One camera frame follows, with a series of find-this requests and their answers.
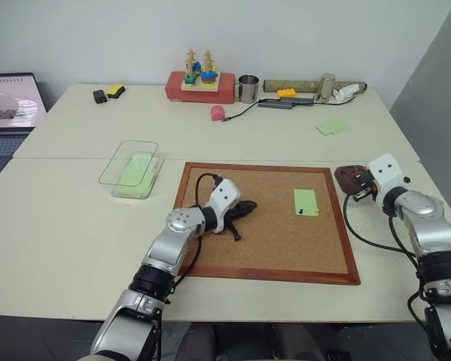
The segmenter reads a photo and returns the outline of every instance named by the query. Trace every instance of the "red box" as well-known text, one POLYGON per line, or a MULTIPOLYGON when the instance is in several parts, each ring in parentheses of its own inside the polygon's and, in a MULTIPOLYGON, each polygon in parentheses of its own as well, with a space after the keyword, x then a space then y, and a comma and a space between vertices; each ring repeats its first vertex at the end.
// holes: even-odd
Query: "red box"
POLYGON ((233 104, 235 76, 220 73, 218 92, 184 92, 180 88, 185 71, 173 71, 165 86, 167 98, 173 102, 233 104))

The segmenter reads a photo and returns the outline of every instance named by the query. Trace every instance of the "laptop keyboard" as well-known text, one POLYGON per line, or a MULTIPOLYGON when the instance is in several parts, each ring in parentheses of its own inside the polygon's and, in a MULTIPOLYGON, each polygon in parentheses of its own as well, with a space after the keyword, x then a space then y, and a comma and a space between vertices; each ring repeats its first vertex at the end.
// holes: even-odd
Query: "laptop keyboard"
POLYGON ((0 138, 0 156, 11 156, 22 144, 24 138, 0 138))

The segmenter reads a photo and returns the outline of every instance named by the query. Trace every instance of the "cork board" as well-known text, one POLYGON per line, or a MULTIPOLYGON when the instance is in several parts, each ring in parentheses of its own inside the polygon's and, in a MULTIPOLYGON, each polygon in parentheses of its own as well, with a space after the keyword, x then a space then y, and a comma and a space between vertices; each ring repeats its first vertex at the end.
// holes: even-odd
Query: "cork board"
MULTIPOLYGON (((175 208, 195 204, 195 182, 212 172, 232 180, 257 208, 229 230, 202 237, 201 255, 190 275, 325 284, 361 283, 347 237, 329 168, 276 167, 187 162, 175 208), (315 190, 318 217, 296 216, 293 190, 315 190)), ((205 205, 213 180, 205 177, 199 203, 205 205)), ((192 261, 197 241, 190 245, 182 270, 192 261)))

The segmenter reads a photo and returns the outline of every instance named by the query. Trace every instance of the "laptop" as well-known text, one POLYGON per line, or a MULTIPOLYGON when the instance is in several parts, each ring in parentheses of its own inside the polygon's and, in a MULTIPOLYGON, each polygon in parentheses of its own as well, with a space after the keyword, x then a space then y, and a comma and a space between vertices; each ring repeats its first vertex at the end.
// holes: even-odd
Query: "laptop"
POLYGON ((46 113, 33 73, 0 74, 0 171, 46 113))

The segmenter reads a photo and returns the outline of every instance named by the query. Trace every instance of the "metal cup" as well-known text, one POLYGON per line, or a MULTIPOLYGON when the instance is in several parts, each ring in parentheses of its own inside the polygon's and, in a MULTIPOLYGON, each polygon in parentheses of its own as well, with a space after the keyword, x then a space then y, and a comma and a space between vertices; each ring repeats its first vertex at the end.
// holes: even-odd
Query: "metal cup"
POLYGON ((239 101, 252 104, 257 100, 259 90, 259 78, 254 75, 242 75, 239 77, 239 101))

